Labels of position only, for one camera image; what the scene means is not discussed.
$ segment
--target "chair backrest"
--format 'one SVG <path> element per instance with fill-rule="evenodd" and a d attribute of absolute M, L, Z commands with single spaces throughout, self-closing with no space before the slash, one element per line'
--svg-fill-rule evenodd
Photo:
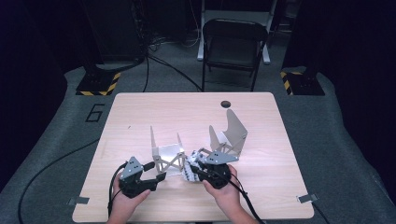
<path fill-rule="evenodd" d="M 253 21 L 233 21 L 213 19 L 207 21 L 203 28 L 204 41 L 210 36 L 224 36 L 265 42 L 268 32 L 264 26 Z"/>

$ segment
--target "table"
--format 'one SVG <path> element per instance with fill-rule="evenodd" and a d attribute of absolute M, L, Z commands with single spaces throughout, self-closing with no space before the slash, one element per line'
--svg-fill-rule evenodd
<path fill-rule="evenodd" d="M 299 203 L 307 194 L 290 140 L 275 98 L 269 92 L 168 92 L 119 93 L 92 159 L 77 204 L 76 222 L 106 222 L 110 179 L 116 169 L 135 156 L 142 164 L 152 161 L 150 126 L 157 146 L 177 143 L 177 134 L 190 155 L 201 147 L 210 149 L 209 125 L 227 130 L 226 108 L 247 128 L 239 161 L 232 162 L 238 178 L 263 219 L 311 218 L 311 203 Z M 155 169 L 143 173 L 151 179 Z M 241 197 L 241 203 L 248 206 Z M 166 177 L 157 190 L 135 210 L 130 221 L 191 222 L 227 220 L 201 182 L 185 181 L 181 175 Z"/>
<path fill-rule="evenodd" d="M 277 0 L 272 0 L 271 10 L 268 12 L 255 11 L 227 11 L 227 10 L 206 10 L 205 0 L 202 1 L 201 11 L 201 31 L 204 30 L 204 24 L 212 19 L 228 19 L 237 21 L 255 21 L 266 27 L 268 34 L 270 33 L 272 20 L 275 14 Z M 201 38 L 198 48 L 197 60 L 201 61 L 204 58 L 204 39 Z M 262 51 L 262 60 L 264 64 L 270 64 L 270 56 L 267 45 Z"/>

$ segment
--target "hand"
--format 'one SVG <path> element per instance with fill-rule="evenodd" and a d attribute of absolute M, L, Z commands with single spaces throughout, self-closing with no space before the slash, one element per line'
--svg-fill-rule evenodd
<path fill-rule="evenodd" d="M 120 175 L 118 174 L 113 182 L 113 208 L 111 210 L 110 218 L 108 219 L 108 224 L 115 224 L 115 223 L 126 223 L 128 219 L 134 213 L 136 207 L 141 204 L 150 194 L 150 190 L 146 189 L 136 197 L 130 199 L 127 196 L 123 195 L 120 191 Z"/>
<path fill-rule="evenodd" d="M 228 166 L 230 167 L 230 172 L 232 174 L 231 181 L 239 187 L 239 183 L 235 178 L 237 176 L 235 168 L 231 165 Z M 204 180 L 203 183 L 206 191 L 215 198 L 216 204 L 232 223 L 257 223 L 257 221 L 242 207 L 240 203 L 239 190 L 233 185 L 228 183 L 221 189 L 215 189 L 208 181 Z"/>

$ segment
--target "person's left hand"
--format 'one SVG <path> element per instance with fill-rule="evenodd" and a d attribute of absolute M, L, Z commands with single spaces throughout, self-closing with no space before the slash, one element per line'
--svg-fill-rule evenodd
<path fill-rule="evenodd" d="M 122 192 L 117 194 L 117 192 L 120 191 L 120 175 L 121 174 L 118 174 L 114 179 L 112 196 L 112 198 L 114 198 L 113 207 L 107 223 L 126 223 L 134 213 L 136 207 L 141 204 L 150 194 L 149 189 L 146 189 L 141 194 L 137 195 L 132 199 L 123 195 Z"/>

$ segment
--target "gray floor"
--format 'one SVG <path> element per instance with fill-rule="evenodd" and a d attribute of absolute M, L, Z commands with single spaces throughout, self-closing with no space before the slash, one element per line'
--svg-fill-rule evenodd
<path fill-rule="evenodd" d="M 396 207 L 387 197 L 376 171 L 343 126 L 332 83 L 319 74 L 325 96 L 286 94 L 279 72 L 287 43 L 286 35 L 276 35 L 269 49 L 271 64 L 261 65 L 255 91 L 269 91 L 275 96 L 308 192 L 319 196 L 317 205 L 331 223 L 396 223 Z M 196 60 L 197 49 L 197 45 L 186 48 L 180 44 L 163 44 L 151 53 L 201 85 L 202 64 Z M 147 65 L 144 62 L 122 72 L 116 89 L 109 96 L 76 96 L 75 89 L 83 75 L 83 69 L 65 74 L 68 90 L 63 104 L 0 194 L 0 223 L 18 223 L 21 193 L 37 172 L 100 137 L 115 95 L 144 89 Z M 197 90 L 171 68 L 149 61 L 146 91 Z M 246 90 L 210 84 L 207 91 Z M 97 107 L 103 110 L 101 118 L 98 122 L 85 122 L 95 104 L 103 104 Z M 35 179 L 21 204 L 25 223 L 74 223 L 74 206 L 67 203 L 81 191 L 96 144 L 54 163 Z M 308 220 L 269 220 L 268 223 L 325 222 L 316 211 Z"/>

